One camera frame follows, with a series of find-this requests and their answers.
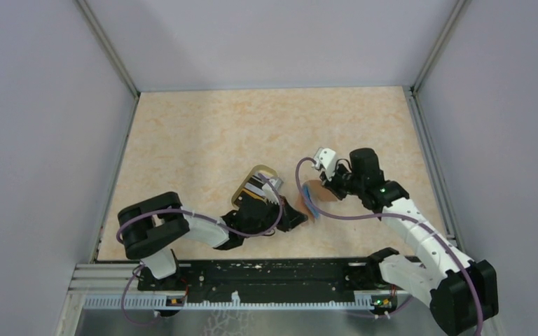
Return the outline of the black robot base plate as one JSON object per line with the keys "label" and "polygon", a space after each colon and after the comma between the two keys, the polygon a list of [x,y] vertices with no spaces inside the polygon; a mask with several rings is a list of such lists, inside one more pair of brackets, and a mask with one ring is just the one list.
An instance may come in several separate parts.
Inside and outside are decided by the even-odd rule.
{"label": "black robot base plate", "polygon": [[364,258],[182,260],[177,273],[156,279],[143,269],[137,288],[187,294],[189,303],[224,303],[237,293],[243,303],[348,303],[359,291],[391,286],[378,281]]}

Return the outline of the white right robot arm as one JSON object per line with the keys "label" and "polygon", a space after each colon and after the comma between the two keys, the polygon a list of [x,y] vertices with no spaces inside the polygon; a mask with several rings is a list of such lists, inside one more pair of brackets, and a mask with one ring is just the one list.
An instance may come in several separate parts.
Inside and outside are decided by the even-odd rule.
{"label": "white right robot arm", "polygon": [[427,306],[447,335],[475,328],[499,312],[497,273],[487,261],[476,262],[453,246],[419,211],[408,192],[387,180],[371,148],[353,150],[342,160],[330,148],[314,156],[322,185],[338,199],[354,195],[403,239],[419,265],[388,250],[373,255],[366,278],[374,288],[388,284],[409,292]]}

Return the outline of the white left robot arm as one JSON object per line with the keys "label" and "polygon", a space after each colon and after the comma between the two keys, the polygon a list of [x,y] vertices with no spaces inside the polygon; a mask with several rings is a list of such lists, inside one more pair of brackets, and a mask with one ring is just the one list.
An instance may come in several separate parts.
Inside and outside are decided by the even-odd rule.
{"label": "white left robot arm", "polygon": [[138,260],[156,283],[166,290],[176,288],[182,271],[170,244],[184,238],[227,251],[250,237],[288,232],[308,221],[283,196],[246,197],[220,217],[187,209],[175,192],[166,192],[118,212],[117,240],[129,260]]}

